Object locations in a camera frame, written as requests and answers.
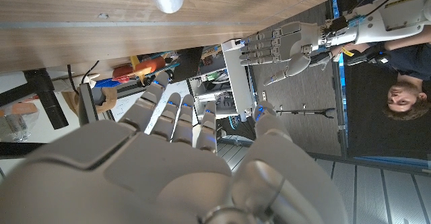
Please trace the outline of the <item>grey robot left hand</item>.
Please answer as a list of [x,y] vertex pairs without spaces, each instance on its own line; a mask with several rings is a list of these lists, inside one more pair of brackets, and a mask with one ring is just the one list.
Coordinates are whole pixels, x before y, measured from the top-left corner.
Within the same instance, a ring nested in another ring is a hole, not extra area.
[[310,54],[326,43],[325,32],[325,26],[290,22],[274,30],[253,34],[241,40],[240,64],[285,63],[284,69],[265,80],[265,86],[271,85],[305,70],[311,62]]

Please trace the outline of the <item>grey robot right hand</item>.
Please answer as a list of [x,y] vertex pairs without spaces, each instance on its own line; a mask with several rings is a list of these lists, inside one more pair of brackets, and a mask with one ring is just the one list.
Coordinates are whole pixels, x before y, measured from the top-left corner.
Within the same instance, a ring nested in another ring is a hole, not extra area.
[[216,105],[193,136],[193,97],[172,94],[145,129],[168,75],[120,121],[99,120],[27,155],[1,183],[2,223],[346,223],[341,195],[266,101],[236,170],[217,155]]

